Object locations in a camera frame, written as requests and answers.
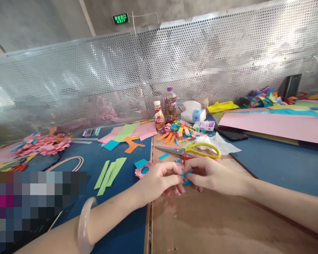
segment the yellow scissors handle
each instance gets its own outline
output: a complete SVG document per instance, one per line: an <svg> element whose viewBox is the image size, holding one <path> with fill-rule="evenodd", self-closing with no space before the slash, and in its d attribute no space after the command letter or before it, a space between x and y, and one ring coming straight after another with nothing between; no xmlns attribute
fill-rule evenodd
<svg viewBox="0 0 318 254"><path fill-rule="evenodd" d="M206 154L206 153L202 153L202 152L198 152L198 151L190 149L190 148L193 148L193 147L199 146L199 145L208 146L208 147L214 149L217 152L217 155L209 155L209 154ZM211 144L208 144L208 143L195 143L195 144L189 145L188 148L185 149L185 151L186 152L195 153L195 154L198 154L198 155L201 155L201 156L207 156L207 157L210 157L212 159L219 159L222 156L220 151L218 150L218 148L216 148L215 146L213 146Z"/></svg>

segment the plastic bottle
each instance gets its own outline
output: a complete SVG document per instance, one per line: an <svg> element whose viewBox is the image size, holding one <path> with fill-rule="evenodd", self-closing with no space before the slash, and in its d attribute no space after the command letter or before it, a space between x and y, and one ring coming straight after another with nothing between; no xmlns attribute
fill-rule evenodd
<svg viewBox="0 0 318 254"><path fill-rule="evenodd" d="M177 96L175 93L173 93L173 87L167 88L165 103L167 107L167 123L173 123L175 120L177 120Z"/></svg>
<svg viewBox="0 0 318 254"><path fill-rule="evenodd" d="M155 113L154 113L155 128L158 131L160 131L165 125L165 117L164 117L163 111L161 110L160 101L154 102L154 110L155 110Z"/></svg>

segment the scissor blade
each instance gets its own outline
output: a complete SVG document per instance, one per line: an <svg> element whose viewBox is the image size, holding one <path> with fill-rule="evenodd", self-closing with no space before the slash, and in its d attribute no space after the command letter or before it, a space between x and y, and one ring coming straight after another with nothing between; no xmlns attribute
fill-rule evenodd
<svg viewBox="0 0 318 254"><path fill-rule="evenodd" d="M185 152L185 149L176 149L176 148L167 147L167 146L155 146L155 147L165 152L170 152L170 153L174 153L178 155L183 155Z"/></svg>

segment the bangle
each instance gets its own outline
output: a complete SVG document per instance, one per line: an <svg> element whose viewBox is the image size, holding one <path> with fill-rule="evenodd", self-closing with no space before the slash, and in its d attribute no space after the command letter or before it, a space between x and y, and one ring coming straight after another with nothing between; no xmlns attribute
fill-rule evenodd
<svg viewBox="0 0 318 254"><path fill-rule="evenodd" d="M80 254L90 254L94 248L95 244L91 244L88 239L87 226L91 209L97 205L96 198L91 197L87 199L84 206L82 207L78 226L78 247Z"/></svg>

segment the exit sign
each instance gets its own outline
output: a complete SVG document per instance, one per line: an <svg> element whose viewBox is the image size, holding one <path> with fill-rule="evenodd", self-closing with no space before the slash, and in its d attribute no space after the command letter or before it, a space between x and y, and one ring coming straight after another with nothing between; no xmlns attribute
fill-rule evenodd
<svg viewBox="0 0 318 254"><path fill-rule="evenodd" d="M121 24L125 24L125 23L130 23L129 20L128 20L127 13L119 14L119 15L113 15L112 18L113 18L114 25L121 25Z"/></svg>

